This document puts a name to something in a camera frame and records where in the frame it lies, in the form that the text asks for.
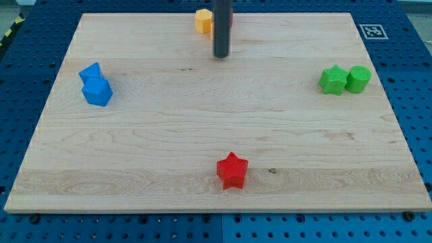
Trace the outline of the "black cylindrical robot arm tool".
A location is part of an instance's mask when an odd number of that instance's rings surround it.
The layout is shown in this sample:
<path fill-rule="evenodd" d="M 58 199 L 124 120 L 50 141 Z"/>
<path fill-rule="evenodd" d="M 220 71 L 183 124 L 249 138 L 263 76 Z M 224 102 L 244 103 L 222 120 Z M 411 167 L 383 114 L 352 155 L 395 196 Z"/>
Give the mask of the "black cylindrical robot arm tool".
<path fill-rule="evenodd" d="M 213 4 L 213 56 L 226 58 L 230 52 L 232 0 L 215 0 Z"/>

